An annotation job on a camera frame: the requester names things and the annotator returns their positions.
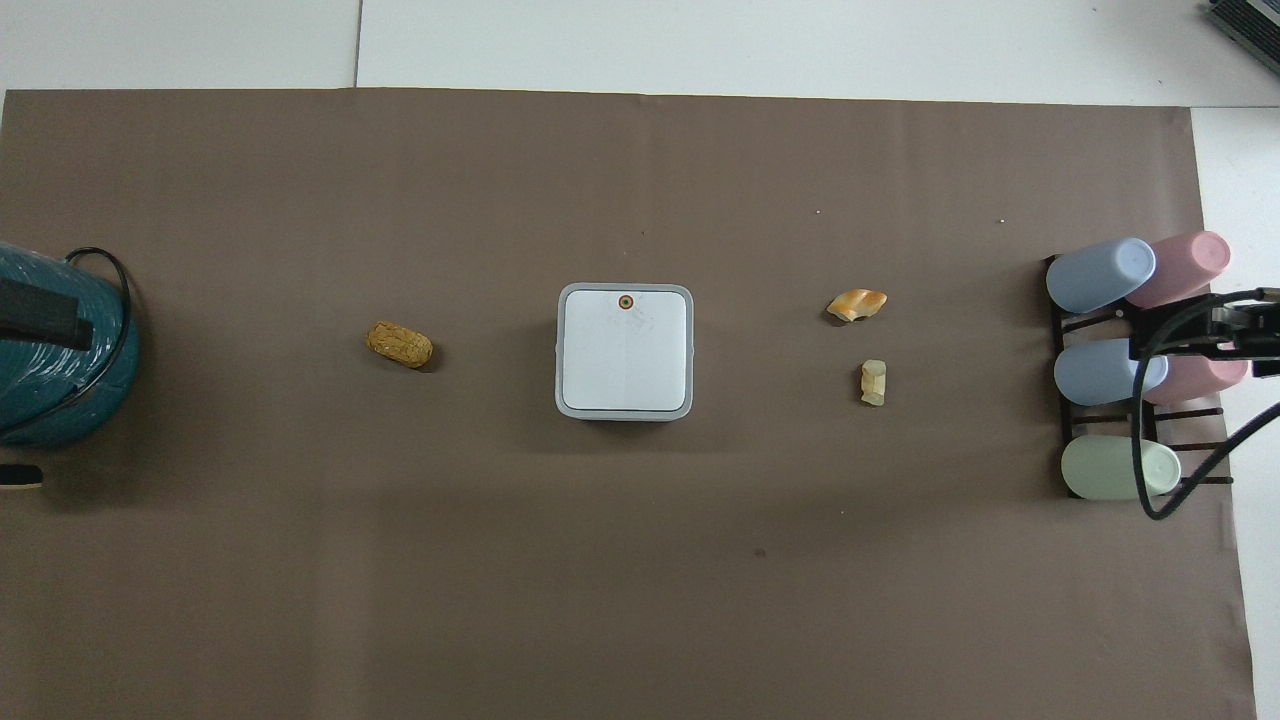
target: cup rack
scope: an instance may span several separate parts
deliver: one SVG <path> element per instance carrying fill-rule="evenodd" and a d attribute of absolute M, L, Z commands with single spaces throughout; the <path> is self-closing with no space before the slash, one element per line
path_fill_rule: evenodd
<path fill-rule="evenodd" d="M 1046 273 L 1048 272 L 1048 266 L 1051 263 L 1053 263 L 1055 258 L 1057 258 L 1057 255 L 1052 255 L 1044 259 Z M 1047 287 L 1047 286 L 1044 283 L 1041 283 L 1041 287 Z M 1142 311 L 1142 309 L 1121 299 L 1112 302 L 1111 305 L 1100 307 L 1098 310 L 1094 310 L 1092 313 L 1083 313 L 1083 314 L 1068 313 L 1066 310 L 1059 307 L 1057 304 L 1053 302 L 1051 297 L 1048 297 L 1047 290 L 1044 295 L 1046 299 L 1048 300 L 1048 307 L 1050 307 L 1050 329 L 1053 340 L 1053 357 L 1057 357 L 1062 352 L 1062 350 L 1066 348 L 1068 334 L 1093 325 L 1100 325 L 1102 323 L 1124 320 Z M 1129 423 L 1129 413 L 1117 413 L 1110 415 L 1089 415 L 1083 413 L 1084 407 L 1075 405 L 1074 402 L 1064 397 L 1062 393 L 1056 391 L 1056 388 L 1055 392 L 1057 393 L 1059 429 L 1061 432 L 1064 450 L 1073 439 L 1078 437 L 1076 432 L 1085 425 Z M 1157 411 L 1155 405 L 1149 402 L 1143 402 L 1142 413 L 1143 413 L 1142 415 L 1143 439 L 1158 442 L 1157 439 L 1158 423 L 1170 423 L 1189 418 L 1208 418 L 1213 415 L 1221 415 L 1222 407 L 1212 406 L 1212 407 L 1199 407 L 1196 410 Z M 1194 452 L 1204 450 L 1212 451 L 1216 450 L 1220 445 L 1222 445 L 1224 441 L 1185 442 L 1176 445 L 1166 443 L 1166 447 L 1169 447 L 1174 452 Z M 1179 480 L 1179 486 L 1184 480 L 1187 480 L 1187 478 Z M 1201 484 L 1222 486 L 1222 484 L 1231 484 L 1231 482 L 1233 478 L 1230 475 L 1212 475 L 1201 480 Z M 1170 492 L 1174 492 L 1178 486 L 1175 486 L 1175 488 L 1171 489 Z"/>

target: teal spool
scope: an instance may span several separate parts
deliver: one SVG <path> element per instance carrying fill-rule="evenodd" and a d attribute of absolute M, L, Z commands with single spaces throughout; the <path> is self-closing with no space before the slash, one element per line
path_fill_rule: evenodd
<path fill-rule="evenodd" d="M 76 442 L 105 423 L 128 395 L 138 369 L 137 323 L 129 323 L 115 361 L 88 393 L 24 424 L 59 405 L 100 372 L 119 341 L 124 306 L 119 292 L 106 281 L 67 261 L 3 242 L 0 278 L 76 297 L 78 316 L 93 324 L 88 350 L 0 340 L 0 445 L 58 447 Z"/>

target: black wire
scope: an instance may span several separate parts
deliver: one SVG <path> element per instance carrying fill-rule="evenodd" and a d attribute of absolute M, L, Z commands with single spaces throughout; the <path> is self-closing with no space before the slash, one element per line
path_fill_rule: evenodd
<path fill-rule="evenodd" d="M 1187 480 L 1183 482 L 1183 487 L 1178 489 L 1165 505 L 1156 510 L 1151 505 L 1151 496 L 1147 493 L 1147 477 L 1142 468 L 1142 395 L 1143 383 L 1147 379 L 1147 368 L 1151 365 L 1152 357 L 1156 352 L 1162 350 L 1164 342 L 1169 338 L 1172 332 L 1193 319 L 1196 315 L 1210 310 L 1213 307 L 1221 307 L 1231 302 L 1239 302 L 1242 300 L 1263 300 L 1265 291 L 1262 288 L 1245 290 L 1240 292 L 1229 292 L 1226 295 L 1220 295 L 1217 297 L 1208 297 L 1184 307 L 1181 311 L 1175 313 L 1167 320 L 1165 320 L 1156 332 L 1152 333 L 1151 340 L 1147 341 L 1146 347 L 1142 348 L 1142 355 L 1138 359 L 1138 370 L 1133 378 L 1133 406 L 1129 418 L 1129 450 L 1133 459 L 1133 477 L 1138 487 L 1138 501 L 1142 502 L 1142 511 L 1147 514 L 1152 520 L 1164 520 L 1178 510 L 1178 506 L 1187 500 L 1187 497 L 1199 487 L 1201 482 L 1208 477 L 1208 474 L 1222 461 L 1224 457 L 1242 442 L 1249 438 L 1253 433 L 1262 429 L 1263 425 L 1276 419 L 1280 415 L 1280 402 L 1272 405 L 1267 410 L 1260 413 L 1256 418 L 1249 420 L 1244 427 L 1231 433 L 1231 437 L 1226 438 L 1226 442 L 1220 445 L 1208 457 L 1201 462 L 1199 468 Z"/>
<path fill-rule="evenodd" d="M 29 428 L 31 425 L 44 420 L 45 418 L 49 418 L 54 413 L 69 405 L 73 405 L 77 400 L 84 397 L 84 393 L 93 389 L 93 386 L 96 386 L 106 375 L 106 373 L 111 370 L 111 368 L 115 365 L 115 360 L 120 356 L 120 351 L 124 348 L 124 340 L 129 336 L 129 325 L 132 323 L 132 313 L 133 313 L 133 296 L 129 292 L 129 278 L 124 272 L 124 264 L 120 263 L 115 258 L 115 255 L 111 255 L 110 252 L 102 250 L 101 247 L 77 247 L 76 250 L 68 252 L 67 256 L 63 258 L 63 260 L 65 263 L 73 264 L 77 259 L 84 255 L 101 255 L 102 258 L 106 258 L 106 260 L 111 263 L 111 265 L 115 268 L 115 274 L 120 281 L 120 333 L 115 337 L 115 345 L 111 347 L 111 351 L 106 355 L 106 360 L 102 361 L 102 365 L 99 366 L 99 369 L 92 375 L 90 375 L 90 378 L 83 384 L 72 389 L 52 407 L 46 407 L 45 410 L 41 410 L 36 415 L 27 418 L 26 420 L 19 420 L 9 425 L 8 428 L 0 428 L 0 437 L 4 437 L 17 430 Z"/>

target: white floor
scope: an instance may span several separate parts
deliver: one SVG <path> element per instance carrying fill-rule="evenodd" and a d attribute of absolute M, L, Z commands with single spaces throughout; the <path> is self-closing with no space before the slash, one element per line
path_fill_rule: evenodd
<path fill-rule="evenodd" d="M 1217 286 L 1280 284 L 1280 77 L 1208 27 L 1198 8 L 1197 0 L 0 0 L 0 88 L 358 81 L 1189 105 L 1204 223 L 1231 241 L 1238 259 Z M 1228 423 L 1238 427 L 1277 401 L 1280 380 L 1248 380 L 1225 395 Z M 1280 720 L 1277 441 L 1280 429 L 1268 428 L 1231 457 L 1263 720 Z"/>

